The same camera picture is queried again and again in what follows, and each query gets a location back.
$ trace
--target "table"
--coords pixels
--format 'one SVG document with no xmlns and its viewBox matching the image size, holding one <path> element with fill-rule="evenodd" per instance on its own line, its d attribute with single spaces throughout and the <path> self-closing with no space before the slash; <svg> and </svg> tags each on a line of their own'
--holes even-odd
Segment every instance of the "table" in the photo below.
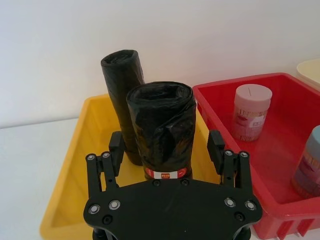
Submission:
<svg viewBox="0 0 320 240">
<path fill-rule="evenodd" d="M 42 239 L 39 226 L 76 123 L 69 119 L 0 129 L 1 240 Z M 251 240 L 256 236 L 252 231 Z M 292 234 L 285 239 L 319 238 L 320 229 L 315 229 L 304 238 Z"/>
</svg>

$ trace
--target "red tray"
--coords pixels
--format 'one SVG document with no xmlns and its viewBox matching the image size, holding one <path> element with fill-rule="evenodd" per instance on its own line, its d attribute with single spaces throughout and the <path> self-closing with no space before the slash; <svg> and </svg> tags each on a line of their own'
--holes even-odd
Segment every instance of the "red tray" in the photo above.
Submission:
<svg viewBox="0 0 320 240">
<path fill-rule="evenodd" d="M 253 142 L 230 134 L 235 92 L 243 84 L 263 85 L 273 93 L 263 131 Z M 253 190 L 263 207 L 263 217 L 254 225 L 258 236 L 283 240 L 320 228 L 320 197 L 303 199 L 291 185 L 307 138 L 320 125 L 320 92 L 286 73 L 216 81 L 193 91 L 208 128 L 221 132 L 227 148 L 251 155 Z"/>
</svg>

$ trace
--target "pink jar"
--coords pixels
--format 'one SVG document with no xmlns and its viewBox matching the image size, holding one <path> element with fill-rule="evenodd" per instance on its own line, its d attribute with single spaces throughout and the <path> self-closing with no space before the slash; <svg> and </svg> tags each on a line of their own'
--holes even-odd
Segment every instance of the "pink jar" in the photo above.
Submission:
<svg viewBox="0 0 320 240">
<path fill-rule="evenodd" d="M 245 84 L 235 91 L 232 134 L 242 141 L 254 141 L 262 132 L 272 91 L 262 85 Z"/>
</svg>

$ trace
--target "garbage bag roll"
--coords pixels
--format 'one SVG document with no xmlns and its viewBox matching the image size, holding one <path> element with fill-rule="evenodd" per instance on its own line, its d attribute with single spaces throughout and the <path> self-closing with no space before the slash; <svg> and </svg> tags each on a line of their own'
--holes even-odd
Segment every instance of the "garbage bag roll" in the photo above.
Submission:
<svg viewBox="0 0 320 240">
<path fill-rule="evenodd" d="M 196 127 L 191 87 L 171 81 L 147 83 L 127 96 L 146 178 L 190 177 Z"/>
<path fill-rule="evenodd" d="M 101 60 L 101 66 L 120 123 L 125 152 L 132 163 L 142 165 L 127 104 L 128 92 L 144 84 L 138 52 L 135 50 L 114 52 Z"/>
</svg>

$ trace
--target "label on roll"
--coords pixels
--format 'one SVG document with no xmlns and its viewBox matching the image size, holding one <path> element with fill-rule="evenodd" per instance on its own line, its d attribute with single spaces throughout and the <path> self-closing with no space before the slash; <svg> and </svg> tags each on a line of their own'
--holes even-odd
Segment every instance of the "label on roll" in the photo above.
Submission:
<svg viewBox="0 0 320 240">
<path fill-rule="evenodd" d="M 159 172 L 159 171 L 153 171 L 146 167 L 145 171 L 153 179 L 179 179 L 179 178 L 182 178 L 187 173 L 187 168 L 182 168 L 178 171 Z"/>
</svg>

